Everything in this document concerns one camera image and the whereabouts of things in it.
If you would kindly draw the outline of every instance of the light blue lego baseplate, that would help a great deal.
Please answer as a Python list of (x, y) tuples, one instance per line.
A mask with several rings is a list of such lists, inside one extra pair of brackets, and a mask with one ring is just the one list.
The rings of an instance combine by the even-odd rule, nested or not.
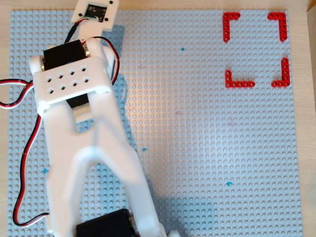
[[(241, 10), (223, 42), (222, 10), (119, 11), (113, 32), (120, 74), (115, 84), (127, 136), (142, 161), (166, 231), (182, 237), (302, 237), (293, 80), (281, 78), (280, 42), (267, 10)], [(72, 11), (13, 11), (10, 77), (31, 80), (28, 58), (62, 44)], [(226, 89), (224, 71), (254, 88)], [(21, 88), (10, 88), (9, 100)], [(14, 226), (20, 156), (36, 120), (33, 93), (8, 118), (8, 236), (50, 236), (45, 222)], [(85, 130), (88, 122), (80, 124)], [(27, 161), (20, 220), (49, 211), (44, 130)], [(105, 166), (90, 168), (82, 220), (127, 207), (122, 184)]]

